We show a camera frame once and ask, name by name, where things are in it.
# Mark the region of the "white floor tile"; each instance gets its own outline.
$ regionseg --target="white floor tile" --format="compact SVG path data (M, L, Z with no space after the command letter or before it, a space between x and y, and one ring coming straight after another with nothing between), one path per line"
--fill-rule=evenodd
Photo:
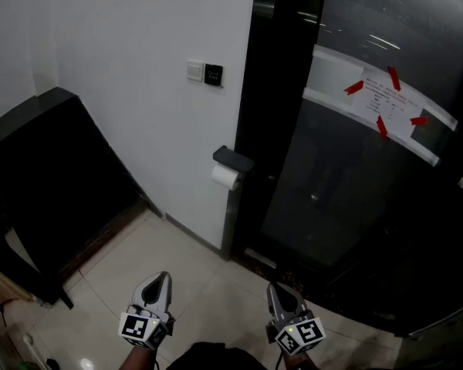
M23 337L25 334L28 334L32 337L35 351L38 353L39 357L43 360L43 362L45 362L46 359L51 357L48 348L45 346L45 343L39 337L38 332L34 328L32 328L29 331L25 331L22 330L19 327L19 325L14 325L7 330L7 335L12 340L15 349L17 349L17 352L19 353L23 361L37 363L35 356L31 353L28 346L23 341Z
M309 356L322 370L345 368L393 368L397 351L354 340L332 331L309 351Z
M96 266L105 256L107 256L113 249L115 249L127 236L136 230L148 217L153 213L150 210L145 210L137 218L135 218L130 224L128 224L121 232L119 232L114 238L103 245L99 251L97 251L85 264L80 268L82 275L89 273L94 266Z
M35 326L48 351L60 368L79 368L88 358L95 368L117 369L131 346L117 335L118 319L82 279L69 293L69 310L58 301Z
M394 337L392 333L345 318L309 301L307 302L307 307L312 310L316 317L321 319L324 328L359 341L381 345L393 350L400 349L402 339Z
M168 239L171 239L176 245L207 267L216 270L223 265L224 261L216 253L210 251L194 238L188 236L171 222L162 220L155 214L147 218L147 222L154 227L154 229Z
M225 262L223 266L218 269L218 273L230 281L235 282L247 292L254 294L262 300L267 300L266 289L269 285L269 281L259 277L257 274L252 273L239 264L233 261Z
M257 358L264 351L266 303L230 280L216 274L177 319L174 335L166 338L160 353L174 361L195 342L224 342Z
M23 331L31 330L49 311L49 308L42 307L36 301L23 300L10 301L4 309L7 326L20 325Z
M158 365L160 366L160 370L166 370L166 368L171 365L171 363L163 358L161 355L156 355L156 360Z
M214 270L182 241L143 222L86 276L114 314L126 311L133 290L147 277L168 271L173 280L171 313L177 318L211 279Z
M81 275L81 273L80 273L79 271L76 271L74 274L72 274L72 275L67 279L67 281L65 281L65 282L63 283L63 290L64 290L65 292L70 291L70 289L72 289L73 286L74 286L75 284L77 284L77 283L80 281L80 279L81 279L82 277L83 277L83 276Z

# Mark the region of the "glass door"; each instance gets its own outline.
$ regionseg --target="glass door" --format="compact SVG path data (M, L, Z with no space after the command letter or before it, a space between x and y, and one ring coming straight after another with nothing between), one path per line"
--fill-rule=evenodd
M258 167L234 252L300 265L324 290L390 241L401 208L417 219L429 183L458 188L463 0L254 7L235 150Z

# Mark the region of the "toilet paper holder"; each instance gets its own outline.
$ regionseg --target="toilet paper holder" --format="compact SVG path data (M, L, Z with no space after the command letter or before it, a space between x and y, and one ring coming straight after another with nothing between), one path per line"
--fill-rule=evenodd
M230 150L225 145L213 153L213 160L229 169L238 171L242 178L247 173L250 173L255 165L253 160Z

